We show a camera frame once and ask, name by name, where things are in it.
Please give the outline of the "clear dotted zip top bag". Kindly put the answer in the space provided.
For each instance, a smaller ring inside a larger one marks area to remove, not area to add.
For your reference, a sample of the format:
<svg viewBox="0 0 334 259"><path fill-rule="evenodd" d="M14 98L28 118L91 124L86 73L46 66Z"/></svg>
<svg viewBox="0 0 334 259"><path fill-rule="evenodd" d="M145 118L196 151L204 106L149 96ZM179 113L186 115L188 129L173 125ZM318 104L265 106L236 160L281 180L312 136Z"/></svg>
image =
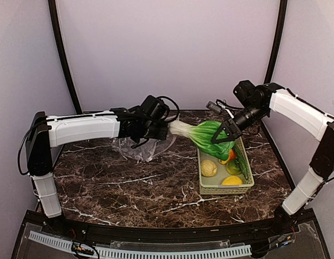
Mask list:
<svg viewBox="0 0 334 259"><path fill-rule="evenodd" d="M166 140L140 139L139 142L133 141L129 135L130 128L136 124L151 124L152 122L166 122L168 124L168 133ZM119 137L113 139L113 149L126 158L137 161L149 162L153 158L166 150L175 142L176 136L169 132L169 123L165 120L148 120L145 118L127 119L120 122Z"/></svg>

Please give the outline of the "green cucumber toy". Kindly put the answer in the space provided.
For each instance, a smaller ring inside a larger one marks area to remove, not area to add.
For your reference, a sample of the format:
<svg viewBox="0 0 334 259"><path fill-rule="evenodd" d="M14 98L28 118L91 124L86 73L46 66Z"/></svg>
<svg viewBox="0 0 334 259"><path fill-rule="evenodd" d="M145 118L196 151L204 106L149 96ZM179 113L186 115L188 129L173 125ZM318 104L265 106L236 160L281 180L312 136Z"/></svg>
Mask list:
<svg viewBox="0 0 334 259"><path fill-rule="evenodd" d="M244 176L244 178L246 180L248 180L250 178L250 173L249 173L249 169L250 169L250 166L249 166L249 162L247 161L245 155L240 151L235 151L235 154L236 154L236 162Z"/></svg>

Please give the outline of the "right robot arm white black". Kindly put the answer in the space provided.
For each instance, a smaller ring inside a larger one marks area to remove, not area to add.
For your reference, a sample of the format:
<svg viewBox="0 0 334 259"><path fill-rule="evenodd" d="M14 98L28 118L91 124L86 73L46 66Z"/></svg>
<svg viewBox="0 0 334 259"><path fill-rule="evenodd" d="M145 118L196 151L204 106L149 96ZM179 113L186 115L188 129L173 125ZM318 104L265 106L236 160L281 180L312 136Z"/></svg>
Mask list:
<svg viewBox="0 0 334 259"><path fill-rule="evenodd" d="M255 86L243 80L234 87L233 94L243 109L215 129L213 144L238 139L245 129L271 113L293 122L318 143L304 176L275 209L269 223L274 234L281 234L296 221L304 206L316 197L334 172L334 116L277 83Z"/></svg>

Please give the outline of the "yellow lemon toy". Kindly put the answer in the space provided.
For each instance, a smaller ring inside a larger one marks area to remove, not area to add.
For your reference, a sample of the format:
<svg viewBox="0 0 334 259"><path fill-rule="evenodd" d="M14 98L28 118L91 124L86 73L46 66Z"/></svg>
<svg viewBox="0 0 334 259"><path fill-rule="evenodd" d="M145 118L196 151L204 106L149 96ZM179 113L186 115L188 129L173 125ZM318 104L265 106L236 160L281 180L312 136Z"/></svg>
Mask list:
<svg viewBox="0 0 334 259"><path fill-rule="evenodd" d="M241 184L243 184L243 181L238 176L229 176L225 178L221 183L221 185L223 186L238 186Z"/></svg>

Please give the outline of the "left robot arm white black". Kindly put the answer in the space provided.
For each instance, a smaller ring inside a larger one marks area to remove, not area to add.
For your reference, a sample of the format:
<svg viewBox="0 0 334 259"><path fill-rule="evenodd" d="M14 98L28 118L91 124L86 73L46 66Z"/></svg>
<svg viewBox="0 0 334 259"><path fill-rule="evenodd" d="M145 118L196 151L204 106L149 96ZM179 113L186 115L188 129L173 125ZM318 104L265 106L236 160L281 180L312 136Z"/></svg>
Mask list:
<svg viewBox="0 0 334 259"><path fill-rule="evenodd" d="M132 140L138 148L149 140L165 140L168 133L169 106L162 97L149 95L141 105L112 108L109 111L70 116L35 114L24 137L28 174L32 177L49 226L58 235L70 231L64 219L53 178L52 148L77 141L109 138Z"/></svg>

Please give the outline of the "left black frame post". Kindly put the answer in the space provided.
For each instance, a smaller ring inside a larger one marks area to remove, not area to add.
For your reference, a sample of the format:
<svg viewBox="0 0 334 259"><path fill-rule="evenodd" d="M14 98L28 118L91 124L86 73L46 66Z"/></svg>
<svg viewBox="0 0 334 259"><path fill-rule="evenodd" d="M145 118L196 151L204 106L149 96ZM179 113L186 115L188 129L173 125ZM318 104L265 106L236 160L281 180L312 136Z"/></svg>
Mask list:
<svg viewBox="0 0 334 259"><path fill-rule="evenodd" d="M73 108L76 112L76 114L82 114L83 111L81 109L81 105L76 93L76 88L73 83L70 67L68 64L65 47L63 43L62 38L62 31L60 28L60 22L58 17L58 11L57 11L57 2L55 0L48 0L48 6L49 6L49 13L50 13L50 20L52 24L53 34L54 34L54 40L57 47L57 52L60 60L60 64L62 66L64 78L66 81L67 90L69 92L69 95L71 97Z"/></svg>

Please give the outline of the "black front rail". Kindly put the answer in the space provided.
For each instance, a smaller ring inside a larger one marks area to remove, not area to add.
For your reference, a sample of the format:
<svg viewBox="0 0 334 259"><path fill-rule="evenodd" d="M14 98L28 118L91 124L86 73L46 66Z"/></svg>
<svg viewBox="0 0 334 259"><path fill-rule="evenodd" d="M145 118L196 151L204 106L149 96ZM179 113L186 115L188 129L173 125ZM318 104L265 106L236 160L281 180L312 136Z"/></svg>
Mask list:
<svg viewBox="0 0 334 259"><path fill-rule="evenodd" d="M297 222L277 226L274 219L256 222L232 224L226 226L200 227L200 228L134 228L107 226L103 224L85 223L67 219L63 216L57 219L48 219L45 215L27 210L24 222L33 223L46 233L54 233L66 237L75 236L79 241L94 244L106 244L111 241L181 243L230 240L255 244L266 242L268 238L281 234L291 233L291 227L299 229L296 224L314 218L312 209L299 214Z"/></svg>

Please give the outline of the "right black frame post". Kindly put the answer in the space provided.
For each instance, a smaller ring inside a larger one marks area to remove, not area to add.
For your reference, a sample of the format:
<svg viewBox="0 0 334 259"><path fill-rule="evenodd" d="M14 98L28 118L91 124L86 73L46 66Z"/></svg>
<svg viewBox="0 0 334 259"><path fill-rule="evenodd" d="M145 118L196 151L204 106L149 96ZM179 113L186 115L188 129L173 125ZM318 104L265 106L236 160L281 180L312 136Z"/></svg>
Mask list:
<svg viewBox="0 0 334 259"><path fill-rule="evenodd" d="M264 84L270 83L272 81L272 77L274 74L277 57L278 57L278 53L279 53L280 45L282 41L285 17L287 14L287 6L288 6L288 0L280 0L274 40L272 43L270 58L269 58L267 70L266 70L264 81L263 81Z"/></svg>

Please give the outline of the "pale green plastic basket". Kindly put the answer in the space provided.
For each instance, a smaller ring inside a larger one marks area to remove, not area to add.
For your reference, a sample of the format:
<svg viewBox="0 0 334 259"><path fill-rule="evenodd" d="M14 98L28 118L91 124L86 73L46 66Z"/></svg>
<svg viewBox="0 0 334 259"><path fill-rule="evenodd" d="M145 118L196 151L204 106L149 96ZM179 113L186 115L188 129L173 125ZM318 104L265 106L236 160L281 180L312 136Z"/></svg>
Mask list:
<svg viewBox="0 0 334 259"><path fill-rule="evenodd" d="M247 161L248 157L246 154L246 150L242 141L242 138L239 138L235 141L235 145L233 147L234 152L240 150L246 157ZM243 181L243 184L238 186L223 186L221 185L222 181L231 176L227 170L226 165L222 165L219 162L219 159L208 155L199 149L197 149L197 160L198 160L198 167L199 167L199 188L200 194L204 195L234 195L234 194L244 194L246 193L253 185L254 185L254 178L251 171L251 166L249 162L249 173L250 178L246 180L243 174L237 175ZM217 166L217 174L214 177L204 177L201 174L201 162L203 160L211 160Z"/></svg>

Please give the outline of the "beige wrinkled round food toy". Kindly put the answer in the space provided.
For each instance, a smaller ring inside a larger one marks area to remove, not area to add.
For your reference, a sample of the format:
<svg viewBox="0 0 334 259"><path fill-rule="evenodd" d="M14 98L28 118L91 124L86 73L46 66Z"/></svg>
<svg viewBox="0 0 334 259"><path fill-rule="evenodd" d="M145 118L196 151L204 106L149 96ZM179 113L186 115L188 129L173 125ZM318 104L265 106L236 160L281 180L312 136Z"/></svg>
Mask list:
<svg viewBox="0 0 334 259"><path fill-rule="evenodd" d="M204 177L214 177L217 174L217 166L211 160L203 160L201 162L201 174Z"/></svg>

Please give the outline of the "bok choy toy green white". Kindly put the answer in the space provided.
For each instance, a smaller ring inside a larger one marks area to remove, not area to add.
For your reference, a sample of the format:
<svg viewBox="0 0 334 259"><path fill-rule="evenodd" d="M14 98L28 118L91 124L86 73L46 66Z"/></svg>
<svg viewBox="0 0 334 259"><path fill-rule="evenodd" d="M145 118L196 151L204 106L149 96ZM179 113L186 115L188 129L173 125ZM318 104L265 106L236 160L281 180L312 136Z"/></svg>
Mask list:
<svg viewBox="0 0 334 259"><path fill-rule="evenodd" d="M190 139L202 152L225 161L229 159L230 150L234 147L235 142L211 143L211 138L220 125L220 122L211 120L196 126L176 120L169 124L169 131L171 134Z"/></svg>

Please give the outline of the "black frame post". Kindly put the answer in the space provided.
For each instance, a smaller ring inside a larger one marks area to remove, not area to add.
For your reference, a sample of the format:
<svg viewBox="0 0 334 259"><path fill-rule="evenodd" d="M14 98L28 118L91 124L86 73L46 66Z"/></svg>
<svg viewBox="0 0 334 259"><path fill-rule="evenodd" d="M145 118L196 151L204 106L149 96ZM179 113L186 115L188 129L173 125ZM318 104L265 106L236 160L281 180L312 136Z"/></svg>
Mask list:
<svg viewBox="0 0 334 259"><path fill-rule="evenodd" d="M274 40L272 43L270 58L269 58L267 70L266 70L264 81L263 81L264 84L270 83L272 81L272 77L274 74L277 57L278 57L278 53L279 53L280 45L282 41L285 17L287 14L287 6L288 6L288 0L280 0Z"/></svg>
<svg viewBox="0 0 334 259"><path fill-rule="evenodd" d="M48 6L49 6L49 13L50 13L50 20L52 24L53 34L54 34L54 40L57 47L57 52L60 60L60 64L62 66L64 78L66 81L67 90L69 92L69 95L71 97L73 108L76 112L76 114L82 114L83 111L81 109L81 105L76 93L76 88L73 83L70 67L68 64L65 47L63 43L62 38L62 31L60 28L60 22L58 17L58 11L57 11L57 2L55 0L48 0Z"/></svg>

